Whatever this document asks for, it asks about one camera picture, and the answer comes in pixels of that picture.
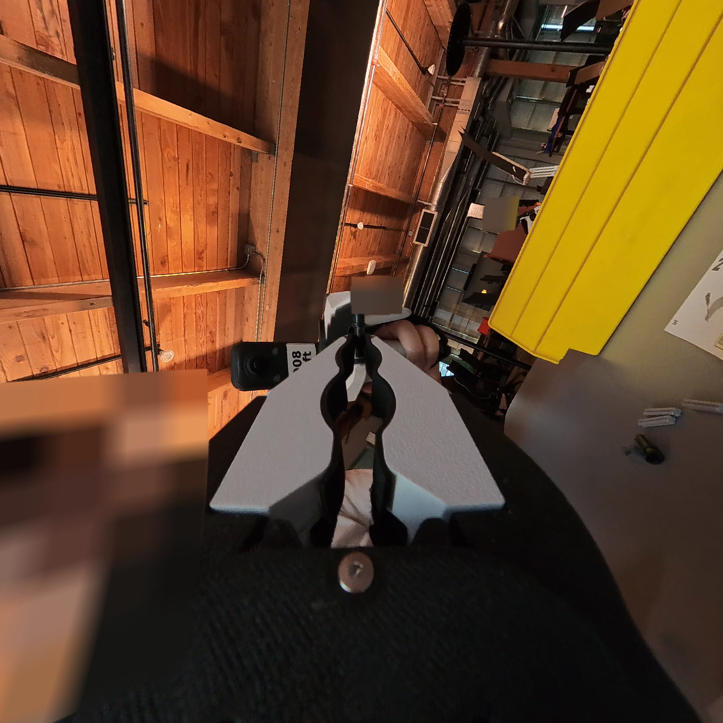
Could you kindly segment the black steel beam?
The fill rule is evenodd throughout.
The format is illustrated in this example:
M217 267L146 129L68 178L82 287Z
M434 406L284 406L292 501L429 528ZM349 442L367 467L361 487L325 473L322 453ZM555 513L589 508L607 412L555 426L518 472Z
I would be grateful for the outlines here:
M105 258L125 373L148 370L104 1L68 1Z

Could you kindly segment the white instruction sheet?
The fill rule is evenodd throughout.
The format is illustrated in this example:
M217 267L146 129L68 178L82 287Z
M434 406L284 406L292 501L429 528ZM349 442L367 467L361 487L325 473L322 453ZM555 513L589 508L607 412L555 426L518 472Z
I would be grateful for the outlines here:
M722 254L718 255L664 330L722 359Z

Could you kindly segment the dark brass pin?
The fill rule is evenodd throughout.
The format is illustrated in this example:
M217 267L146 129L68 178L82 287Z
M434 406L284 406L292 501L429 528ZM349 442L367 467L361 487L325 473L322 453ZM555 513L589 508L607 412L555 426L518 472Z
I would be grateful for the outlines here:
M623 453L651 465L660 465L665 461L664 453L643 434L636 435L633 443L623 449Z

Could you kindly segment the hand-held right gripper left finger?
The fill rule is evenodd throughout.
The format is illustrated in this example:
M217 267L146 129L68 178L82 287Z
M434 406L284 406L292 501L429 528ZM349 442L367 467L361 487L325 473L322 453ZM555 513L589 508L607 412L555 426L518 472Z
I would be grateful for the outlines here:
M344 497L338 420L355 339L336 340L271 390L210 506L288 521L305 545L330 546Z

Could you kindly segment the yellow plastic bin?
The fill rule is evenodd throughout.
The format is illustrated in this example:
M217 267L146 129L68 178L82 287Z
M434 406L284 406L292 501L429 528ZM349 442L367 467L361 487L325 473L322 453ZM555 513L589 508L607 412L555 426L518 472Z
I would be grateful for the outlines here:
M721 173L722 2L634 2L490 317L597 355Z

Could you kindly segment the person's left hand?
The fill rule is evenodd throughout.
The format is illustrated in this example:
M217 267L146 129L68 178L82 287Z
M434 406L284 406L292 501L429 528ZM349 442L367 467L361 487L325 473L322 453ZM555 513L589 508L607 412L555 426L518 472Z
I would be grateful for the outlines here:
M414 324L408 319L381 325L375 335L385 341L398 341L406 358L437 383L441 383L439 370L439 338L431 328Z

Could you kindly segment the black round ceiling lamp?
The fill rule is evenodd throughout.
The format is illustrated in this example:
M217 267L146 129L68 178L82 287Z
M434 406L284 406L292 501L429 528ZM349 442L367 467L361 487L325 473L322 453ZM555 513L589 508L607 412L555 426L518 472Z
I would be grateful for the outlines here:
M453 22L450 26L445 69L447 76L453 77L458 73L465 57L465 41L471 29L471 5L461 2L456 8Z

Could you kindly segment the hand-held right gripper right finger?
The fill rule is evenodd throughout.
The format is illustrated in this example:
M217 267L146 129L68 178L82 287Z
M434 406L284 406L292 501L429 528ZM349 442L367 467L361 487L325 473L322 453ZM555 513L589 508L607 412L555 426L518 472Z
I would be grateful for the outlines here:
M383 340L366 337L376 433L374 546L403 546L429 519L496 511L505 499L447 390Z

